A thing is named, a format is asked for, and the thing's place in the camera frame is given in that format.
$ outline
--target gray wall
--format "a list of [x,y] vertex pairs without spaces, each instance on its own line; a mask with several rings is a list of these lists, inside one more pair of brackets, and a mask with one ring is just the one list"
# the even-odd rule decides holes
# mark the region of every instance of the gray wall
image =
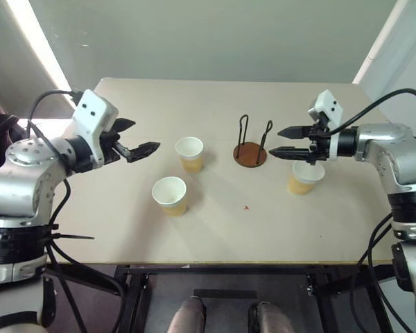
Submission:
[[350,83],[395,0],[31,0],[74,87],[104,76]]
[[[372,100],[396,89],[416,89],[416,0],[404,8],[360,85]],[[414,96],[395,97],[379,108],[389,120],[410,126],[416,135]]]
[[[27,117],[34,99],[55,86],[0,0],[0,108]],[[36,117],[69,117],[71,108],[59,96],[40,103]]]

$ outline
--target black metal wire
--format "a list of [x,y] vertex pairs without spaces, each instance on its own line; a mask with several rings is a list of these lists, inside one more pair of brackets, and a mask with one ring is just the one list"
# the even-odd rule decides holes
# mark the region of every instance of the black metal wire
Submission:
[[[383,225],[385,225],[388,220],[390,220],[392,217],[391,213],[389,215],[387,215],[386,217],[383,218],[383,220],[381,222],[379,222],[379,226],[380,228],[382,228]],[[374,241],[374,245],[378,244],[379,241],[387,234],[388,231],[390,231],[391,229],[391,224],[387,225],[387,227],[382,231],[382,233],[375,239]],[[363,253],[362,257],[359,259],[357,265],[356,265],[356,271],[354,272],[353,276],[352,276],[352,280],[351,280],[351,287],[349,290],[349,307],[352,311],[352,315],[354,318],[354,321],[356,321],[356,324],[358,325],[358,327],[361,329],[361,331],[363,333],[369,333],[368,330],[364,327],[364,325],[362,324],[361,320],[358,317],[358,314],[356,313],[356,308],[354,306],[354,290],[356,288],[356,276],[358,274],[358,272],[360,271],[361,267],[362,267],[362,263],[365,260],[365,258],[367,257],[367,250]]]
[[109,283],[113,284],[117,290],[119,291],[119,295],[120,295],[120,299],[121,299],[121,305],[119,308],[119,314],[117,316],[116,322],[114,323],[114,327],[112,329],[112,333],[117,332],[117,329],[119,327],[120,321],[122,319],[122,315],[123,315],[123,311],[125,309],[125,298],[126,298],[126,292],[125,292],[125,288],[123,287],[123,285],[117,280],[114,279],[111,276],[108,276],[100,271],[97,271],[96,269],[93,269],[89,266],[86,266],[78,261],[76,261],[75,259],[71,258],[70,256],[68,256],[54,241],[50,242],[50,245],[53,247],[53,249],[62,257],[64,257],[67,261],[71,262],[73,265],[79,266],[87,271],[90,271],[94,274],[97,274],[98,276],[100,276],[101,278],[107,280]]
[[347,120],[345,123],[340,125],[339,127],[335,128],[334,130],[331,130],[326,133],[319,134],[321,137],[330,137],[336,133],[341,132],[342,130],[346,129],[346,127],[352,125],[354,122],[358,121],[360,118],[365,116],[369,111],[373,110],[376,106],[379,104],[382,104],[383,102],[387,101],[388,99],[391,99],[393,96],[400,95],[400,94],[412,94],[416,96],[416,89],[412,88],[403,88],[395,90],[389,94],[386,94],[385,96],[382,96],[377,101],[371,103],[369,106],[367,106],[365,109],[360,111],[356,116],[352,117],[351,119]]
[[60,213],[60,210],[62,210],[63,206],[67,203],[69,197],[71,196],[71,185],[69,184],[68,180],[64,179],[63,183],[64,187],[66,188],[66,193],[64,194],[62,201],[60,201],[54,213],[51,215],[51,218],[49,219],[48,223],[49,225],[54,224],[54,221],[57,218],[58,213]]
[[398,323],[405,329],[405,331],[407,331],[408,333],[413,333],[413,331],[407,326],[407,324],[405,324],[405,322],[402,320],[402,318],[399,316],[399,314],[397,314],[393,306],[390,304],[390,301],[387,299],[387,297],[383,293],[381,286],[379,286],[379,281],[377,280],[376,272],[374,272],[372,250],[374,247],[374,238],[376,237],[376,234],[380,228],[381,226],[377,225],[375,229],[373,230],[373,233],[370,237],[370,241],[368,242],[368,249],[367,249],[368,269],[373,279],[373,285],[374,285],[374,288],[376,289],[376,292],[379,294],[382,301],[385,303],[386,307],[390,310],[391,314],[396,318]]
[[[62,95],[73,95],[74,92],[69,92],[67,90],[48,90],[47,92],[44,92],[43,94],[40,94],[34,101],[33,106],[31,107],[31,111],[29,112],[28,122],[33,120],[35,110],[37,109],[37,106],[47,96],[54,95],[54,94],[62,94]],[[29,126],[26,127],[26,137],[29,138],[31,135],[31,128]]]
[[58,149],[51,143],[51,141],[49,141],[47,137],[44,136],[43,132],[31,120],[28,120],[28,126],[34,131],[37,137],[43,140],[43,142],[48,146],[49,149],[51,149],[55,156],[58,157],[60,162],[63,163],[63,166],[65,167],[66,173],[68,175],[71,172],[71,165],[69,164],[68,159],[62,155],[60,151],[58,151]]
[[80,332],[87,333],[85,324],[83,323],[82,316],[80,315],[80,312],[78,311],[76,301],[74,300],[74,297],[72,296],[71,290],[69,289],[67,281],[65,280],[63,276],[62,269],[60,268],[60,265],[58,264],[57,259],[55,258],[55,255],[53,254],[50,244],[46,245],[46,250],[48,251],[49,259],[51,260],[51,263],[54,266],[55,271],[57,272],[57,277],[60,281],[60,284],[62,285],[64,294],[66,295],[68,299],[69,305],[71,305],[71,309],[74,314],[74,317],[76,318],[78,328],[80,329]]

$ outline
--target white table surface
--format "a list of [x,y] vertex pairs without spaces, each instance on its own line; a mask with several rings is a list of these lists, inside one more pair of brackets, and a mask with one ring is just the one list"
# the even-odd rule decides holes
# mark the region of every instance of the white table surface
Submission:
[[[374,226],[390,211],[377,172],[370,164],[340,157],[324,162],[324,180],[305,196],[286,190],[291,161],[271,155],[259,168],[232,157],[239,118],[250,116],[247,141],[259,143],[269,119],[267,150],[307,147],[277,132],[312,123],[307,110],[324,89],[344,107],[343,120],[368,103],[361,88],[329,83],[249,83],[104,78],[96,92],[137,122],[121,143],[137,147],[161,142],[150,157],[120,160],[74,175],[71,200],[58,217],[65,234],[95,240],[61,239],[72,257],[88,263],[349,263],[366,249]],[[375,110],[363,123],[383,122]],[[205,143],[205,166],[186,174],[174,151],[181,137]],[[154,182],[181,177],[188,187],[188,211],[167,217],[150,195]],[[64,193],[59,185],[57,203]],[[389,234],[374,251],[391,260]]]

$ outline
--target metal table frame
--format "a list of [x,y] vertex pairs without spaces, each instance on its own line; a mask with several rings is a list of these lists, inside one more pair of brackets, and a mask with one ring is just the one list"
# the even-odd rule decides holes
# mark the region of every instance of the metal table frame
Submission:
[[[101,277],[90,274],[80,267],[62,264],[62,271],[67,280],[118,294],[118,291]],[[331,304],[331,297],[350,290],[351,275],[355,265],[277,265],[277,264],[213,264],[181,266],[130,266],[118,265],[114,276],[126,287],[125,311],[119,332],[143,332],[148,315],[152,287],[150,275],[163,274],[228,274],[228,275],[305,275],[308,281],[306,292],[315,296],[324,333],[339,332],[336,315]],[[374,267],[378,280],[395,276],[392,265],[382,264]],[[49,264],[47,273],[55,275]],[[376,293],[366,266],[356,277],[356,289],[365,288],[369,296],[374,315],[382,333],[392,333],[383,303]]]

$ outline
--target cup with yellow liquid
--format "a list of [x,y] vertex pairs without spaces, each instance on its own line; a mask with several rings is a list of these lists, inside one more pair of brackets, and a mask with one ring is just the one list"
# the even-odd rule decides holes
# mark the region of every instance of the cup with yellow liquid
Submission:
[[154,200],[169,216],[181,216],[187,210],[187,185],[178,177],[158,180],[151,190]]
[[288,190],[294,194],[306,194],[324,176],[325,169],[319,162],[316,162],[315,165],[310,165],[305,161],[295,161],[290,180],[288,181]]
[[175,151],[186,172],[197,173],[203,167],[203,142],[197,137],[183,137],[175,143]]

